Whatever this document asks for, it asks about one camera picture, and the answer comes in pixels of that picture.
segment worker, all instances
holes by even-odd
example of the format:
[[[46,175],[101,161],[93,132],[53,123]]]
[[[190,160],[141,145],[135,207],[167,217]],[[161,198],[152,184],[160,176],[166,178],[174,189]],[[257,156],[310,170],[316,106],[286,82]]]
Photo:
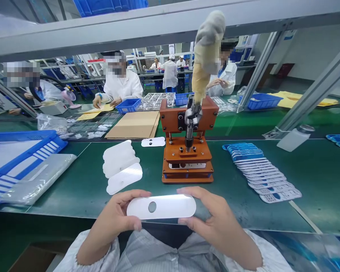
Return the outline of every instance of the worker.
[[[222,42],[220,47],[221,68],[218,74],[211,75],[209,84],[207,85],[207,95],[223,96],[231,94],[235,86],[235,73],[237,65],[229,59],[238,42]]]
[[[144,90],[140,78],[126,69],[125,53],[121,50],[101,54],[104,56],[106,83],[104,93],[96,94],[93,106],[99,108],[101,103],[110,103],[115,107],[126,99],[141,98]]]
[[[178,68],[175,63],[175,56],[171,54],[169,56],[169,60],[164,63],[164,79],[162,83],[162,88],[165,90],[166,88],[175,88],[178,85]]]
[[[39,69],[37,65],[32,62],[7,62],[5,63],[6,79],[8,87],[25,87],[26,99],[32,99],[35,105],[40,105],[39,102],[32,95],[29,86],[32,85],[37,96],[43,101],[62,101],[65,102],[62,91],[54,86],[52,83],[40,79]]]
[[[159,51],[159,55],[163,55],[164,54],[164,51],[162,49],[160,49]],[[165,59],[164,57],[160,57],[160,60],[159,60],[161,63],[165,63]]]
[[[184,61],[184,56],[181,55],[178,59],[178,61],[176,62],[177,67],[185,67],[186,63]]]
[[[155,69],[162,69],[162,64],[158,61],[157,58],[154,58],[154,63],[151,65],[150,70],[155,70]]]
[[[201,187],[185,187],[177,193],[200,199],[211,217],[179,218],[194,232],[177,249],[141,229],[141,220],[127,216],[133,198],[149,197],[150,192],[131,190],[110,199],[91,230],[81,232],[54,272],[124,271],[259,271],[292,272],[281,253],[265,239],[243,230],[224,198]],[[135,230],[120,257],[117,236]]]

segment blue plastic crate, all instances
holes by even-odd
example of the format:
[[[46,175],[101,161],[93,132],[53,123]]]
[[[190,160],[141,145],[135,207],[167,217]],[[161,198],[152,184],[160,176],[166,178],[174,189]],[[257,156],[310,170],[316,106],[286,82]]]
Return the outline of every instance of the blue plastic crate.
[[[119,113],[125,114],[125,113],[128,113],[128,112],[136,111],[140,104],[141,104],[140,98],[126,99],[121,104],[119,104],[116,107],[116,109],[118,110]]]
[[[175,94],[175,105],[184,106],[188,102],[188,96],[194,93]]]
[[[239,103],[241,102],[243,96],[239,97]],[[254,94],[252,98],[258,101],[250,100],[248,103],[248,108],[250,110],[262,110],[266,108],[277,107],[278,103],[283,99],[281,97],[273,96],[270,94]]]
[[[58,153],[68,144],[67,141],[59,138],[55,130],[0,133],[0,143],[34,140],[41,141],[0,168],[0,196],[6,193],[13,185],[20,182],[23,177],[29,174],[51,154]],[[16,175],[10,173],[11,170],[15,169],[15,167],[21,163],[25,165],[28,164],[28,166]]]
[[[147,8],[147,0],[73,0],[81,17]]]

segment metal rod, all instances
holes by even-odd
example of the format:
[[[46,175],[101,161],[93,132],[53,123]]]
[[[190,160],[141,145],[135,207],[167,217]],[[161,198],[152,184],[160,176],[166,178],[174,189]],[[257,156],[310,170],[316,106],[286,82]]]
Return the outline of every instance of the metal rod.
[[[0,91],[2,91],[5,95],[7,95],[12,101],[14,101],[22,110],[26,111],[33,118],[37,117],[37,112],[26,103],[19,95],[17,95],[11,88],[8,88],[3,85],[3,82],[0,80]]]
[[[63,21],[66,21],[67,17],[65,16],[65,11],[64,11],[62,0],[58,0],[58,4],[59,4],[59,7],[60,7],[60,11],[62,12]]]
[[[267,69],[269,57],[271,56],[271,53],[276,47],[277,41],[280,39],[282,34],[283,31],[272,32],[269,34],[268,41],[261,54],[258,65],[256,66],[253,75],[248,83],[246,93],[244,94],[241,102],[239,103],[237,112],[242,111],[244,107],[248,105],[253,92],[256,90],[258,83],[260,82],[265,70]]]
[[[49,12],[49,15],[52,17],[53,21],[57,22],[58,19],[57,17],[53,14],[52,10],[50,9],[50,7],[48,6],[48,3],[46,2],[46,0],[42,0],[44,6],[46,7],[47,11]]]
[[[22,10],[18,7],[18,5],[14,2],[14,0],[9,0],[10,3],[18,10],[18,12],[23,16],[23,18],[27,21],[29,21],[28,17],[22,12]]]
[[[340,52],[278,125],[263,136],[266,139],[281,139],[285,133],[298,126],[338,85],[340,85]]]
[[[28,4],[28,7],[29,7],[31,13],[32,13],[33,16],[34,16],[35,21],[36,21],[37,23],[40,23],[39,17],[38,17],[38,15],[36,14],[36,12],[35,12],[33,6],[31,5],[30,0],[26,0],[26,3]]]

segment plastic bag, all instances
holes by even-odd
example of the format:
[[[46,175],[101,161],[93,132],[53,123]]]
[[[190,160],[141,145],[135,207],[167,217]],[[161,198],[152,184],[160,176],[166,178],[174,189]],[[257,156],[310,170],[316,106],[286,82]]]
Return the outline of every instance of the plastic bag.
[[[38,130],[55,130],[58,135],[67,133],[67,119],[40,113],[37,115]]]
[[[1,202],[33,205],[77,158],[52,154],[0,198]]]

